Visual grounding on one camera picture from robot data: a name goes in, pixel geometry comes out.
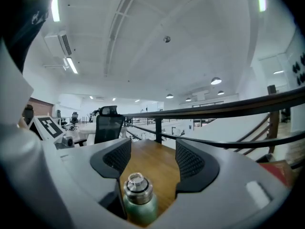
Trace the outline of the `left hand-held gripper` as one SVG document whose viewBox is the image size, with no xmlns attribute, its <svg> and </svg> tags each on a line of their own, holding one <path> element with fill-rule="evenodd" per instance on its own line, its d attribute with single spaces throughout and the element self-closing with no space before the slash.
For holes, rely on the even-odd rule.
<svg viewBox="0 0 305 229">
<path fill-rule="evenodd" d="M 42 141 L 51 141 L 56 149 L 73 148 L 74 142 L 71 136 L 52 117 L 48 115 L 34 116 L 29 124 Z"/>
</svg>

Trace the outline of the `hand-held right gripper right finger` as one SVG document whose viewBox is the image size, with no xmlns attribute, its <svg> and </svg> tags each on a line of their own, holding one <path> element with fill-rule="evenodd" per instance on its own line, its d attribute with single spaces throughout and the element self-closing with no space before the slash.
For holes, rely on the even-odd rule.
<svg viewBox="0 0 305 229">
<path fill-rule="evenodd" d="M 153 229 L 259 229 L 289 189 L 250 158 L 194 141 L 176 141 L 180 182 Z"/>
</svg>

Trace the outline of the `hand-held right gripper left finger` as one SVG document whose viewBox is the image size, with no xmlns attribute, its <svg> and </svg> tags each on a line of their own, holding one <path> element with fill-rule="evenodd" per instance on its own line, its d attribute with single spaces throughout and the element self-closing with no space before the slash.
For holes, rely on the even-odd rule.
<svg viewBox="0 0 305 229">
<path fill-rule="evenodd" d="M 119 182 L 130 154 L 128 139 L 58 150 L 0 125 L 0 228 L 130 229 Z"/>
</svg>

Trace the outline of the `silver metal can top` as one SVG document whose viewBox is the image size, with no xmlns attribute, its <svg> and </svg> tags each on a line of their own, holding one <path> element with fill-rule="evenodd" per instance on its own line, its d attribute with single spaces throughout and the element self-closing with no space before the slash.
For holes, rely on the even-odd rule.
<svg viewBox="0 0 305 229">
<path fill-rule="evenodd" d="M 146 204 L 153 197 L 153 185 L 141 173 L 130 174 L 123 189 L 128 201 L 136 205 Z"/>
</svg>

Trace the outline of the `small green metal bottle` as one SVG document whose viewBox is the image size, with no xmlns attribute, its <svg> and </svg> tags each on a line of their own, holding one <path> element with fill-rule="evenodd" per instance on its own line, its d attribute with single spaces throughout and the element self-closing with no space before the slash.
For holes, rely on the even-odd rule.
<svg viewBox="0 0 305 229">
<path fill-rule="evenodd" d="M 154 222 L 158 216 L 157 196 L 153 193 L 152 198 L 144 204 L 136 204 L 124 195 L 123 202 L 128 219 L 138 225 L 147 226 Z"/>
</svg>

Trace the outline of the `black mesh office chair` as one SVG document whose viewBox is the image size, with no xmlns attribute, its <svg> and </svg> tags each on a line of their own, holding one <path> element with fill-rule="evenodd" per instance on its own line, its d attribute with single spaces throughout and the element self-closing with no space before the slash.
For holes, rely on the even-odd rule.
<svg viewBox="0 0 305 229">
<path fill-rule="evenodd" d="M 103 143 L 118 139 L 125 118 L 117 113 L 117 106 L 104 106 L 99 110 L 96 118 L 96 132 L 94 143 Z"/>
</svg>

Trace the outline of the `ceiling air conditioner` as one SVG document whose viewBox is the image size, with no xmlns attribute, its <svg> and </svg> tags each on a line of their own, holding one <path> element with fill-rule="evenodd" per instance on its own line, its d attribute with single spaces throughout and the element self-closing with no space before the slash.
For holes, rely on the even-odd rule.
<svg viewBox="0 0 305 229">
<path fill-rule="evenodd" d="M 68 42 L 66 31 L 60 31 L 58 33 L 48 33 L 44 37 L 44 40 L 53 57 L 70 57 L 71 48 Z"/>
</svg>

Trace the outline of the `person's black shirt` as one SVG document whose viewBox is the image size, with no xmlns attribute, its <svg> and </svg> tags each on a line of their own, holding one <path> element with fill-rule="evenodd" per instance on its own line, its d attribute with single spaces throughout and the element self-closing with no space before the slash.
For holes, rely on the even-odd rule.
<svg viewBox="0 0 305 229">
<path fill-rule="evenodd" d="M 29 48 L 49 17 L 52 0 L 0 0 L 0 38 L 20 72 Z"/>
</svg>

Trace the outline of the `dark wooden post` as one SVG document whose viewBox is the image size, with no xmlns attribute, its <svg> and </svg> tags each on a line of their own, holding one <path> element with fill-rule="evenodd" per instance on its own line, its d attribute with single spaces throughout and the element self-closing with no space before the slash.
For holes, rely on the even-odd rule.
<svg viewBox="0 0 305 229">
<path fill-rule="evenodd" d="M 277 138 L 279 121 L 280 121 L 280 112 L 279 111 L 271 112 L 269 117 L 270 127 L 267 136 L 268 139 Z"/>
</svg>

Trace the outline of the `group of black wall-hung devices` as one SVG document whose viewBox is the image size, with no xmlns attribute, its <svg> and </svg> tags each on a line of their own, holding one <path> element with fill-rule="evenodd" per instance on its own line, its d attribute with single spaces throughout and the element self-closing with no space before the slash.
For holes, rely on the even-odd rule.
<svg viewBox="0 0 305 229">
<path fill-rule="evenodd" d="M 305 85 L 305 53 L 302 53 L 300 60 L 293 64 L 293 73 L 296 76 L 296 83 L 298 86 Z"/>
</svg>

